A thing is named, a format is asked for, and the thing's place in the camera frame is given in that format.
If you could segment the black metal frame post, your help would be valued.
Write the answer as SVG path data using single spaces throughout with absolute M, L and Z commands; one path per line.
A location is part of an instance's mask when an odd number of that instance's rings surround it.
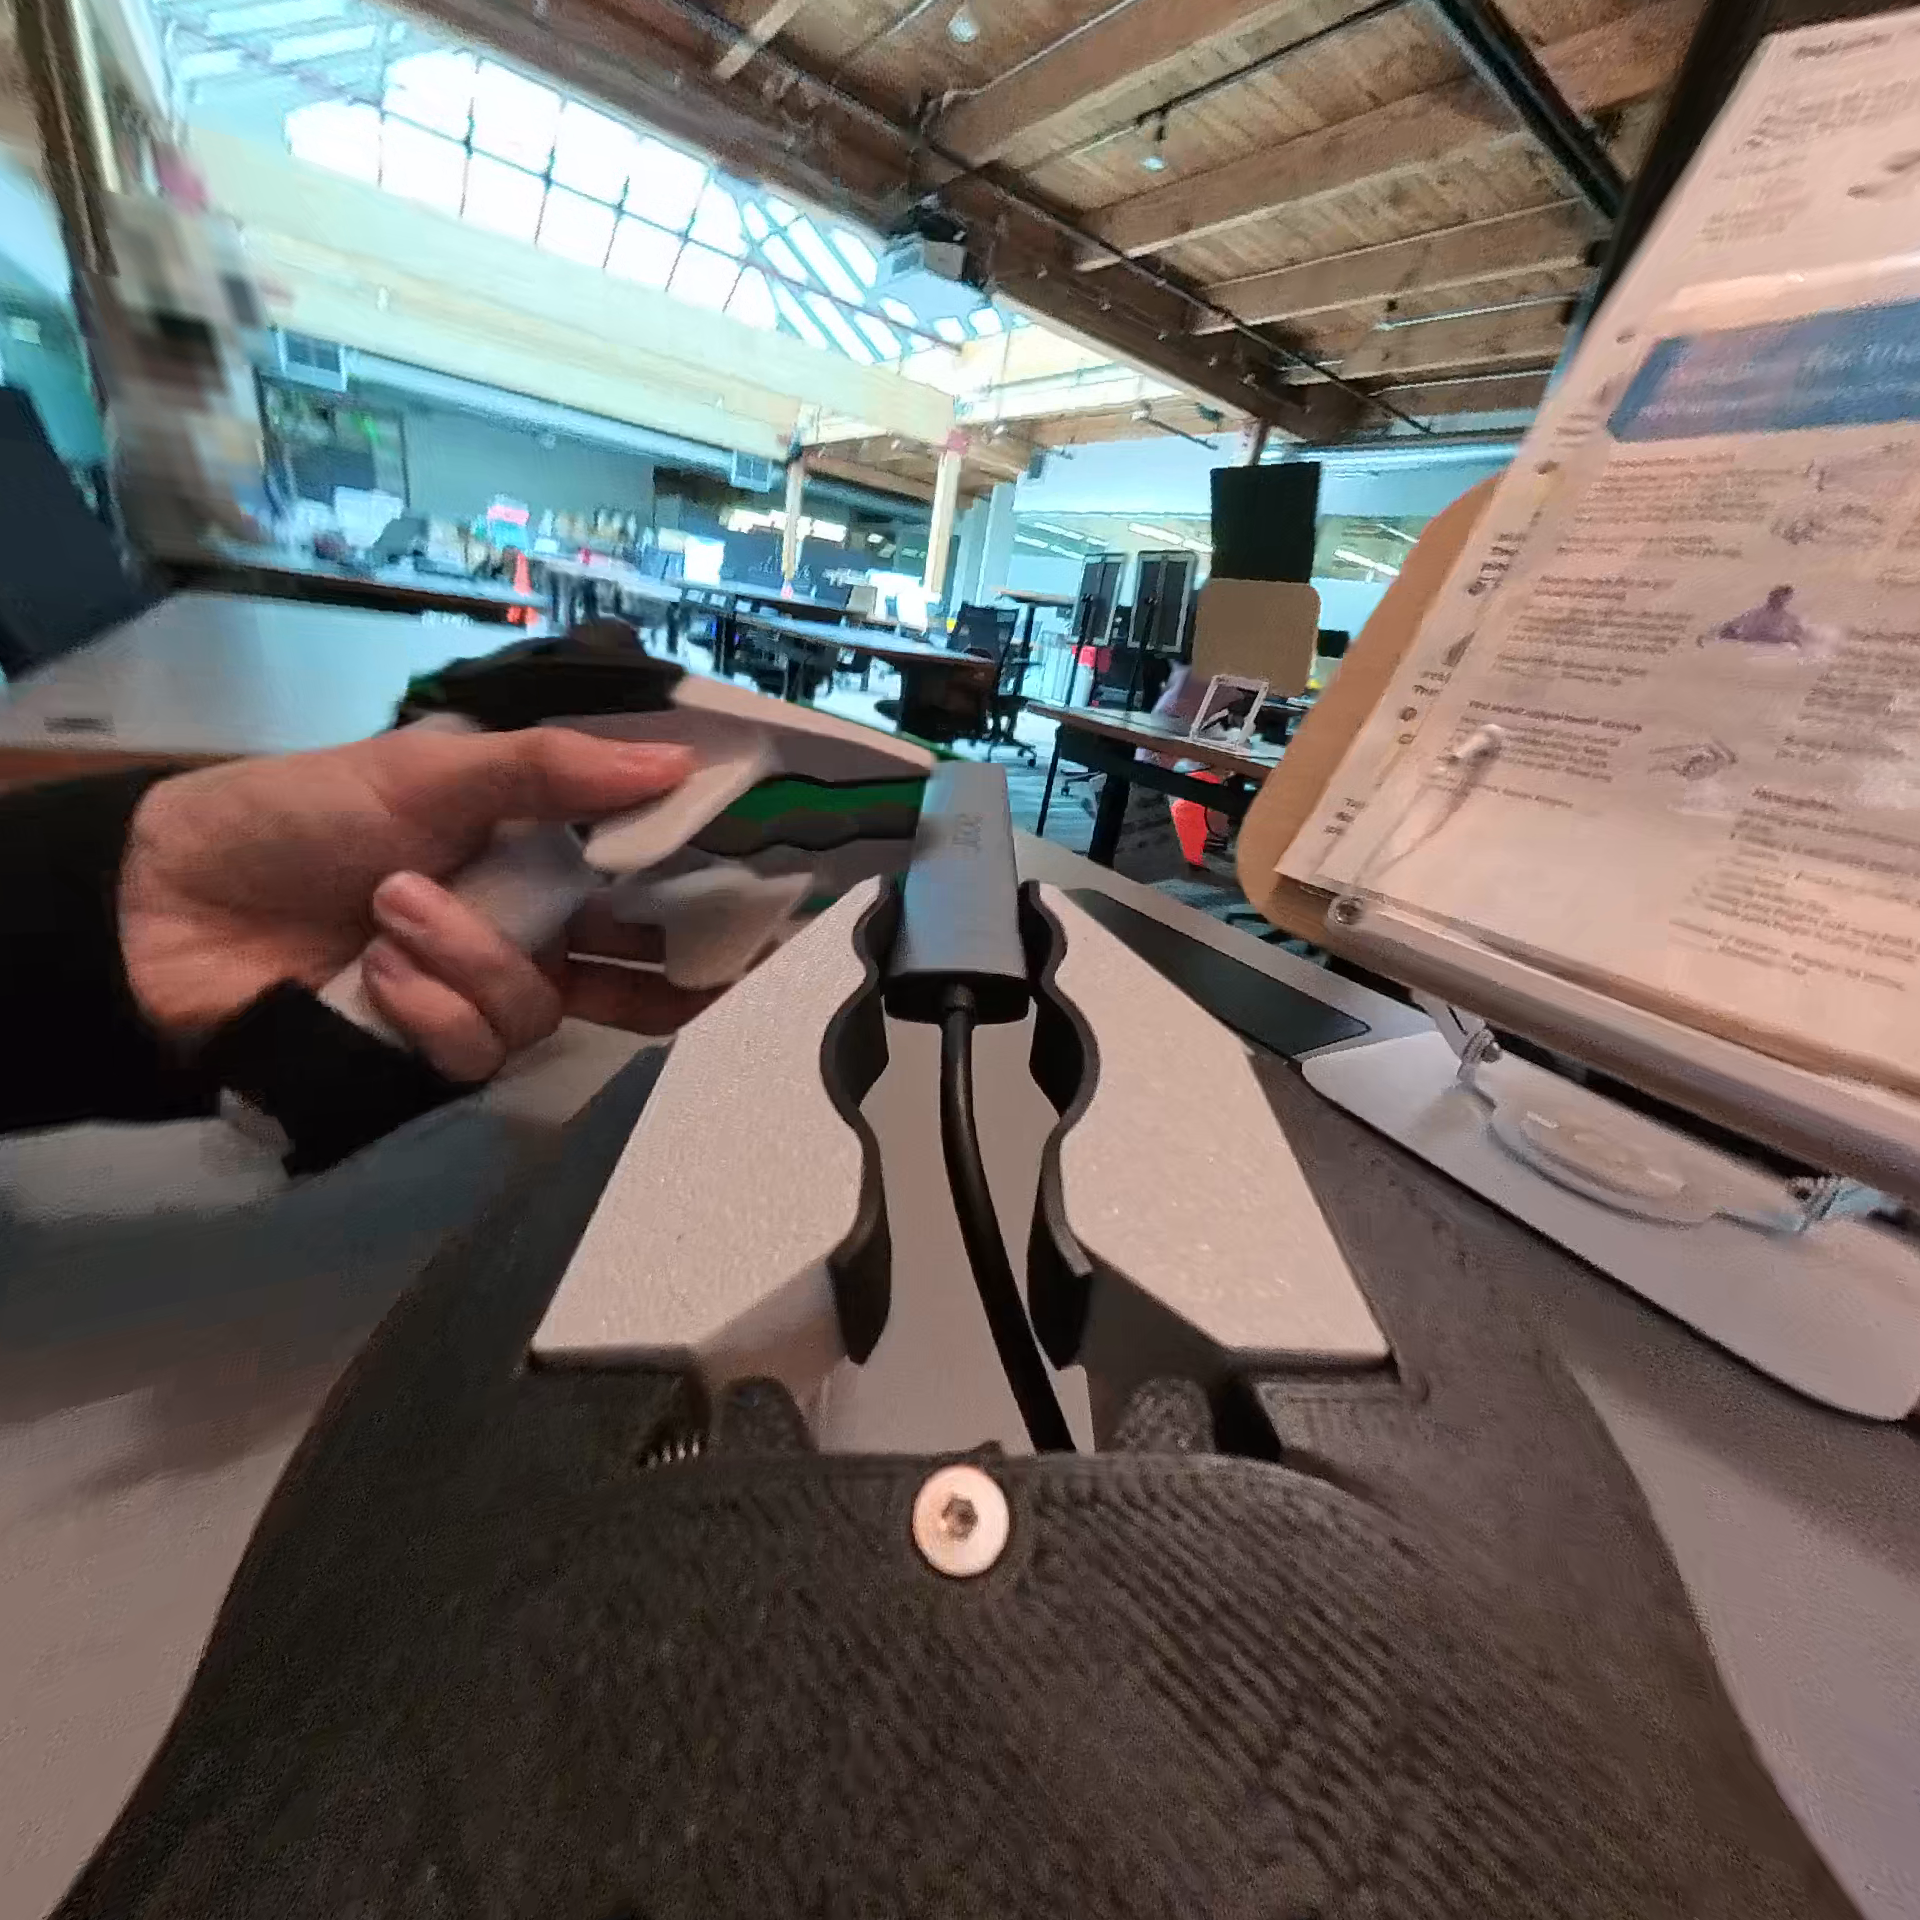
M 1763 35 L 1790 25 L 1796 13 L 1796 2 L 1704 2 L 1676 72 L 1669 108 L 1662 110 L 1641 173 L 1628 189 L 1628 201 L 1602 245 L 1595 283 L 1572 311 L 1562 361 L 1572 360 L 1596 307 L 1605 307 L 1621 274 L 1644 250 L 1647 233 L 1691 163 L 1697 145 L 1713 133 Z

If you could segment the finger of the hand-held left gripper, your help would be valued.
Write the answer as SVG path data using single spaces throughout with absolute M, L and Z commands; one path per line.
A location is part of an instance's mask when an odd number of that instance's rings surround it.
M 725 804 L 711 804 L 696 834 L 762 781 L 805 777 L 853 784 L 907 774 L 925 774 L 932 781 L 938 764 L 932 749 L 921 749 L 896 732 L 877 732 L 830 711 L 781 701 L 720 679 L 680 679 L 670 699 L 672 717 L 685 723 L 685 740 L 699 749 L 707 764 L 753 764 L 738 793 L 731 793 Z
M 840 891 L 809 867 L 684 863 L 615 877 L 600 900 L 615 924 L 655 931 L 656 949 L 637 970 L 680 988 L 725 988 L 798 924 L 832 909 Z

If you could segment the dark grey usb hub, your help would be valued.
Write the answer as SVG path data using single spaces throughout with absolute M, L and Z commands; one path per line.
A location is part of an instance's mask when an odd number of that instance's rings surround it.
M 1055 1111 L 1033 1079 L 1033 987 L 1020 858 L 999 766 L 946 760 L 925 797 L 884 970 L 890 1068 L 870 1095 L 893 1223 L 893 1313 L 860 1376 L 855 1430 L 904 1452 L 995 1443 L 1033 1452 L 966 1258 L 941 1136 L 941 1010 L 960 987 L 975 1024 L 975 1143 L 1009 1271 L 1027 1281 L 1041 1145 Z

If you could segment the black swivel chair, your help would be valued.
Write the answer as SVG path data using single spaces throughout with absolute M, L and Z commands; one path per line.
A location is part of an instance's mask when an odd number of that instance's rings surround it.
M 1005 749 L 1027 766 L 1040 766 L 1040 751 L 1020 737 L 1033 664 L 1033 641 L 1024 641 L 1020 611 L 965 604 L 946 641 L 950 652 L 979 665 L 977 673 L 965 673 L 958 689 L 955 737 L 979 744 L 988 755 Z

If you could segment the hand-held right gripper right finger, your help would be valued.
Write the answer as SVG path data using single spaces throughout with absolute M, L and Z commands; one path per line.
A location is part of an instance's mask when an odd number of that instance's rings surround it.
M 1020 924 L 1052 1111 L 1027 1253 L 1041 1353 L 1090 1405 L 1390 1371 L 1243 1043 L 1063 888 L 1027 882 Z

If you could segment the distant wood-top desk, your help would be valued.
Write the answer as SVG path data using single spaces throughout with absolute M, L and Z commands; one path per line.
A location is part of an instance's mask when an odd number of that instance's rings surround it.
M 1267 774 L 1284 764 L 1280 744 L 1189 737 L 1176 723 L 1149 711 L 1078 709 L 1063 701 L 1028 701 L 1027 711 L 1055 725 L 1033 834 L 1044 837 L 1055 788 L 1066 771 L 1101 777 L 1088 843 L 1088 858 L 1101 867 L 1114 867 L 1135 791 L 1194 804 L 1234 830 Z

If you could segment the black hanging panel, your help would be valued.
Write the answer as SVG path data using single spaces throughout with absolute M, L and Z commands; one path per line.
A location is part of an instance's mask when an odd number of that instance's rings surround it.
M 1323 465 L 1234 465 L 1213 471 L 1213 579 L 1310 586 Z

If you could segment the person's left hand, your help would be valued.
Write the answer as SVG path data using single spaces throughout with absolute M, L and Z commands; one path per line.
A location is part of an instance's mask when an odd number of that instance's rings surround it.
M 387 732 L 162 781 L 130 818 L 117 931 L 130 997 L 204 1043 L 273 987 L 364 964 L 379 1020 L 453 1085 L 485 1085 L 566 1020 L 668 1036 L 720 998 L 655 970 L 656 931 L 605 906 L 517 949 L 442 877 L 504 823 L 593 823 L 659 801 L 684 749 L 584 732 Z

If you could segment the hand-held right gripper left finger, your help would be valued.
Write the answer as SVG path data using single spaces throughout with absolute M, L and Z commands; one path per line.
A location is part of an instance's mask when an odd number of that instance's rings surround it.
M 855 884 L 688 1021 L 533 1335 L 569 1371 L 781 1380 L 813 1400 L 893 1308 L 882 964 L 897 884 Z

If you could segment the distant wooden document stand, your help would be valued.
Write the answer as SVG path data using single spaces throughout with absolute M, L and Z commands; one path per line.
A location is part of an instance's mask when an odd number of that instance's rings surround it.
M 1243 744 L 1275 695 L 1301 695 L 1316 660 L 1323 602 L 1301 581 L 1213 574 L 1194 604 L 1189 679 L 1194 744 Z

